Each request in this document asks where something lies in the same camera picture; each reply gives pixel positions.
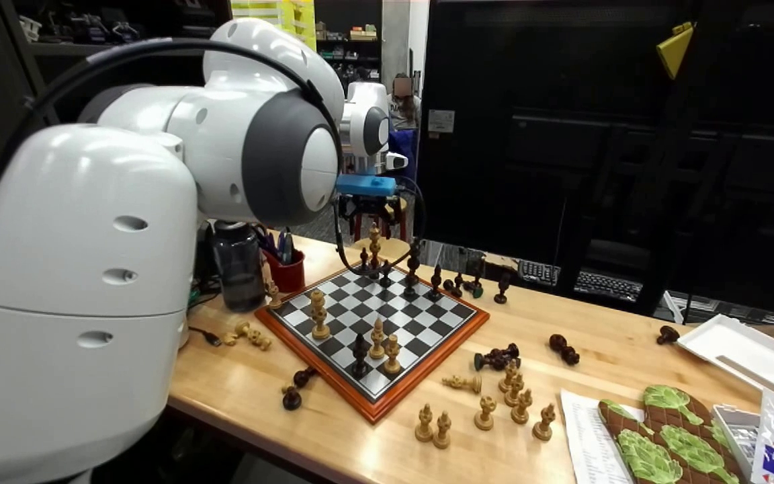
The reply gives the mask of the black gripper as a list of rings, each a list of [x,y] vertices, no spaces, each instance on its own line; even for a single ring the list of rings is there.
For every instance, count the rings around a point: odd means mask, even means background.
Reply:
[[[403,195],[341,193],[340,216],[356,237],[362,233],[362,220],[372,220],[384,237],[389,237],[393,229],[410,230],[410,202]]]

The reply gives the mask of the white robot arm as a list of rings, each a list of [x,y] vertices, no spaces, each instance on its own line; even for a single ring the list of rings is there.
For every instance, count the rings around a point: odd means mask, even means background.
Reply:
[[[203,56],[199,87],[138,87],[90,123],[33,132],[0,175],[0,484],[87,478],[170,400],[204,218],[289,225],[379,171],[389,107],[264,19],[208,40],[87,56],[44,96],[154,52]]]

